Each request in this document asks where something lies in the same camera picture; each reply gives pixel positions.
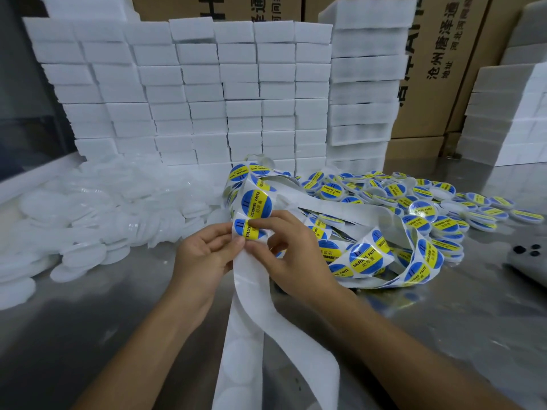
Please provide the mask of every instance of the metal table surface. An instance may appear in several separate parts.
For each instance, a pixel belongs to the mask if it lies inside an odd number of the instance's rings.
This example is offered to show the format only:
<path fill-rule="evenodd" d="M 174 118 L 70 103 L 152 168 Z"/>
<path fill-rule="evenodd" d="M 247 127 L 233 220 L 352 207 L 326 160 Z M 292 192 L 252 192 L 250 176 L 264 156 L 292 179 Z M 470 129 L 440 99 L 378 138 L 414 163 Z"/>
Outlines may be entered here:
<path fill-rule="evenodd" d="M 547 164 L 492 168 L 438 159 L 386 164 L 386 172 L 447 181 L 458 191 L 501 195 L 547 214 Z M 512 220 L 497 233 L 470 230 L 465 259 L 426 285 L 362 292 L 425 345 L 477 369 L 531 408 L 547 408 L 547 290 L 504 264 L 513 245 L 547 237 L 547 225 Z M 170 279 L 172 245 L 134 248 L 125 260 L 56 284 L 42 273 L 29 302 L 0 311 L 0 409 L 66 409 L 153 308 Z M 234 290 L 219 287 L 205 322 L 188 339 L 158 397 L 157 409 L 211 407 Z M 341 367 L 339 409 L 394 408 L 387 394 L 324 322 L 273 290 L 277 309 L 331 350 Z M 275 342 L 264 349 L 264 409 L 304 410 L 311 391 Z"/>

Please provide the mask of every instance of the right hand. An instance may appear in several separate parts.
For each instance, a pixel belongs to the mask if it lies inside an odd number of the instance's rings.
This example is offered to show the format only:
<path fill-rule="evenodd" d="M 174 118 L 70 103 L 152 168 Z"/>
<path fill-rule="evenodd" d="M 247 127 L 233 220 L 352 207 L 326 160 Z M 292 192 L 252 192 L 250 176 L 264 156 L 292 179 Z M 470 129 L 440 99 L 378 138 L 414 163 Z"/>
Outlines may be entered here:
<path fill-rule="evenodd" d="M 325 295 L 345 290 L 326 265 L 315 234 L 293 214 L 274 210 L 269 218 L 249 220 L 249 224 L 274 231 L 268 246 L 246 241 L 245 249 L 262 263 L 286 293 L 315 307 Z M 283 258 L 278 259 L 276 255 L 285 249 Z"/>

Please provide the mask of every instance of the cardboard box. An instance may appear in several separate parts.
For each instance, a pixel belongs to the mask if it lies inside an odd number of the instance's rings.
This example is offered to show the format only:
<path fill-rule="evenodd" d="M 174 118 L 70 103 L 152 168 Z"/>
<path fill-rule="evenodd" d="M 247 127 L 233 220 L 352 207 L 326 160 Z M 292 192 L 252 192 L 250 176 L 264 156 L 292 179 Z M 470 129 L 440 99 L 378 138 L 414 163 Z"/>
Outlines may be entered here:
<path fill-rule="evenodd" d="M 492 0 L 460 87 L 447 132 L 462 130 L 464 113 L 479 69 L 499 64 L 526 4 L 538 0 Z"/>
<path fill-rule="evenodd" d="M 333 1 L 306 0 L 305 21 L 317 22 L 318 13 Z M 407 75 L 399 87 L 401 108 L 392 138 L 444 133 L 488 1 L 418 0 L 407 39 L 410 57 Z M 458 25 L 463 29 L 456 30 Z"/>
<path fill-rule="evenodd" d="M 443 141 L 444 137 L 392 139 L 386 159 L 437 158 Z"/>
<path fill-rule="evenodd" d="M 229 21 L 300 21 L 302 0 L 133 0 L 133 5 L 142 21 L 185 17 L 213 17 L 213 20 Z"/>

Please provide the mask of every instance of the hand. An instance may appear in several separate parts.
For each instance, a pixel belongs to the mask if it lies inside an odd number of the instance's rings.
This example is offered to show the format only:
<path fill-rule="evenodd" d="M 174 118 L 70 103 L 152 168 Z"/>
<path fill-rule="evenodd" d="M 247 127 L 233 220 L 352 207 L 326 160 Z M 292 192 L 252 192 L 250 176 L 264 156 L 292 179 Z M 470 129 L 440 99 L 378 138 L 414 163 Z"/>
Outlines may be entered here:
<path fill-rule="evenodd" d="M 205 319 L 222 276 L 232 270 L 232 261 L 245 244 L 241 236 L 232 240 L 231 230 L 232 223 L 205 227 L 184 239 L 177 249 L 166 296 L 193 309 L 192 330 Z"/>
<path fill-rule="evenodd" d="M 262 263 L 286 293 L 315 307 L 326 294 L 342 288 L 326 265 L 317 237 L 294 215 L 274 210 L 269 218 L 250 220 L 249 224 L 274 231 L 268 246 L 246 241 L 245 249 Z M 285 249 L 283 258 L 278 259 L 275 255 Z"/>

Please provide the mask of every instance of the soldering paste label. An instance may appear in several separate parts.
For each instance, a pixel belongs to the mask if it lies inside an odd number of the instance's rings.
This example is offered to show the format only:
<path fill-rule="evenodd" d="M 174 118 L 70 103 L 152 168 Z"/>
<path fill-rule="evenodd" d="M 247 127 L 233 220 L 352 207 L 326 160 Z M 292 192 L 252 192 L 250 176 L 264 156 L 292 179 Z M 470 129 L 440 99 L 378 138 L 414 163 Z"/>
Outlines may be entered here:
<path fill-rule="evenodd" d="M 241 199 L 243 213 L 251 219 L 269 217 L 272 212 L 272 200 L 260 190 L 249 190 Z"/>

